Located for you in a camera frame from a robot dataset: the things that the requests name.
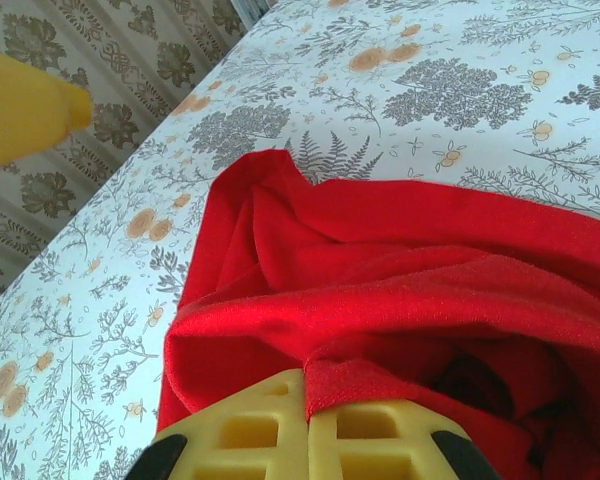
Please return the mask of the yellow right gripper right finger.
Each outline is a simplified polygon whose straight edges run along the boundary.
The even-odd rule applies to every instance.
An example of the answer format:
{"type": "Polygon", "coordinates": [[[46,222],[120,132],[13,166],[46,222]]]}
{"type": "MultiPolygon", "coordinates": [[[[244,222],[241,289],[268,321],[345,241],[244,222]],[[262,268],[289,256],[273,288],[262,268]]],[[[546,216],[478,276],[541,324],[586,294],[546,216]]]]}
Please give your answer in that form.
{"type": "Polygon", "coordinates": [[[465,430],[415,402],[329,408],[309,422],[311,479],[496,479],[465,430]]]}

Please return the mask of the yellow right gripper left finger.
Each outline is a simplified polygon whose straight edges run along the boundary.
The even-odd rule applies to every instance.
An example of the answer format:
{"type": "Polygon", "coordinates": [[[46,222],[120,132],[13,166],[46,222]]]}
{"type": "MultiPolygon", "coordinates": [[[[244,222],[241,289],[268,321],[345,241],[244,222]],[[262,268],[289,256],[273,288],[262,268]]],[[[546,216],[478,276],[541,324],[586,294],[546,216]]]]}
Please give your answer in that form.
{"type": "Polygon", "coordinates": [[[304,375],[277,373],[159,432],[146,450],[160,479],[306,479],[304,375]]]}

